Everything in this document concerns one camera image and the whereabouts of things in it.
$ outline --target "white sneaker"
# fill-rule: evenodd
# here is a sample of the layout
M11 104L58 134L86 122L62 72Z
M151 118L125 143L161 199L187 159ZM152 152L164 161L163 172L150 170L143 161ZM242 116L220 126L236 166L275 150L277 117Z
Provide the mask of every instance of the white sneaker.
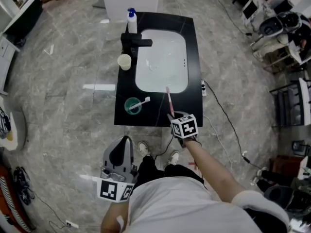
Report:
M176 165L177 162L178 162L178 159L179 159L179 152L178 151L174 151L171 154L167 165Z
M150 155L149 147L145 142L138 142L138 150L142 157Z
M258 181L259 181L259 177L255 176L253 180L251 181L251 185L256 185Z
M263 58L258 54L258 52L253 52L253 56L260 62L263 62Z
M258 170L256 175L261 177L262 171L267 171L267 170L268 170L268 168L265 166L262 169Z

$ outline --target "green cup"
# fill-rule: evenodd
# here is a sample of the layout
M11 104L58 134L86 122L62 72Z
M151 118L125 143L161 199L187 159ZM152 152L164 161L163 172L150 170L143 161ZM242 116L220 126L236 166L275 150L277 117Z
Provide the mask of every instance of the green cup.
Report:
M130 115L136 115L138 114L140 111L141 111L141 108L142 106L138 106L132 110L129 110L129 108L135 104L138 104L140 103L140 100L137 99L137 98L129 98L128 100L125 101L125 104L124 104L124 108L125 108L125 111L130 114Z

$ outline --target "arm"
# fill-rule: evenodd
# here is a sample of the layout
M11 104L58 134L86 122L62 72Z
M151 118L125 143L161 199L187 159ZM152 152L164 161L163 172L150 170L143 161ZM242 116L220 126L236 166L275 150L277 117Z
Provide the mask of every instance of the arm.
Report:
M185 145L194 158L203 177L216 191L222 201L231 202L237 194L245 190L234 179L232 174L202 148L198 142L185 140Z
M103 218L101 233L119 233L124 231L127 224L128 204L129 201L123 203L111 203ZM117 221L117 217L119 216L121 216L124 221L122 229Z

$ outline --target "marble floor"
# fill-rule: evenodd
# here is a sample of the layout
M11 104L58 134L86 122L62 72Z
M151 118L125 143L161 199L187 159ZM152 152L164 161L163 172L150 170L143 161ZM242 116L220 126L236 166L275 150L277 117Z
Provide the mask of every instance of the marble floor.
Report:
M44 5L44 12L16 57L8 83L9 96L26 116L28 140L24 150L7 152L12 168L23 166L32 189L63 220L80 229L57 232L98 232L109 203L96 198L96 184L83 175L99 176L103 152L118 137L129 135L134 144L146 141L152 153L166 148L168 128L114 125L115 92L83 89L84 84L117 84L116 58L121 51L124 23L101 24L104 9L97 0L61 0ZM241 7L220 0L237 25ZM202 78L214 89L240 138L242 150L262 166L276 155L278 134L273 132L274 106L269 90L273 76L252 55L251 42L229 20L217 0L159 0L158 11L194 19ZM49 55L51 45L54 53ZM234 176L247 188L255 168L240 156L234 132L212 93L203 98L208 116L228 150ZM230 163L209 121L199 129L199 141L226 167ZM157 159L163 166L170 152L180 150L180 163L193 159L177 141ZM135 164L141 157L135 148ZM36 232L53 232L49 220L59 223L38 199L26 207Z

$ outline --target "black faucet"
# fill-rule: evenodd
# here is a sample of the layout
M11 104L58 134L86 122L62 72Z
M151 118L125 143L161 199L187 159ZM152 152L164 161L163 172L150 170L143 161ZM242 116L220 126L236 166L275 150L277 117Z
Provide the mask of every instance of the black faucet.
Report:
M121 34L121 42L123 47L123 52L130 55L132 62L136 64L137 62L137 48L138 47L151 47L151 39L141 39L140 33L123 33Z

